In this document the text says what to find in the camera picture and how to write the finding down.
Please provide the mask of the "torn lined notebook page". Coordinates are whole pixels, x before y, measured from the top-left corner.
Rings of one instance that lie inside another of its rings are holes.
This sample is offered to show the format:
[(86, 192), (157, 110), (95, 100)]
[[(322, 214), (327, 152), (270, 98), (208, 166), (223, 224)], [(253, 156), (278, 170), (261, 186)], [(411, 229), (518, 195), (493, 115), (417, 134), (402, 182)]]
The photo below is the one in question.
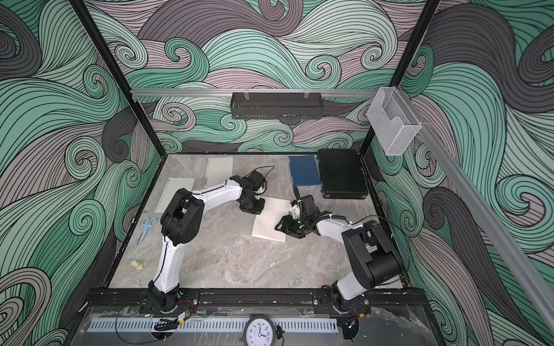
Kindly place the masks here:
[(182, 188), (191, 190), (194, 182), (194, 178), (170, 178), (164, 187), (160, 201), (155, 209), (155, 213), (163, 213), (169, 206), (177, 191)]

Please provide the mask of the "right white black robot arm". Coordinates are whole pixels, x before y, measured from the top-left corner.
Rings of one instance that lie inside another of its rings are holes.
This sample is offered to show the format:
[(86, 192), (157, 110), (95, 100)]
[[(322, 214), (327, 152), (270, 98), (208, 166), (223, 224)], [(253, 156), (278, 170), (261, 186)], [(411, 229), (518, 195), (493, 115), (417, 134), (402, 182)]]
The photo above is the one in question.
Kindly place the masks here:
[(328, 211), (311, 216), (290, 213), (281, 218), (275, 230), (296, 239), (315, 233), (345, 247), (351, 271), (331, 286), (333, 305), (340, 312), (348, 311), (354, 299), (406, 269), (391, 236), (375, 220), (352, 222)]

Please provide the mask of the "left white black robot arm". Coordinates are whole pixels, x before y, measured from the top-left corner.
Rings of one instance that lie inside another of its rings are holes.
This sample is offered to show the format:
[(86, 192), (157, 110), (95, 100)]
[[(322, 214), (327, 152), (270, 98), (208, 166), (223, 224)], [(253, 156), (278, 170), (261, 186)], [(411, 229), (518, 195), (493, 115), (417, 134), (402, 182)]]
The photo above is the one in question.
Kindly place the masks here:
[(148, 285), (149, 298), (161, 313), (168, 314), (177, 308), (185, 245), (198, 235), (203, 213), (236, 201), (242, 212), (259, 215), (265, 206), (260, 189), (266, 186), (264, 175), (254, 170), (243, 177), (232, 176), (213, 187), (196, 191), (181, 188), (174, 194), (161, 217), (160, 262)]

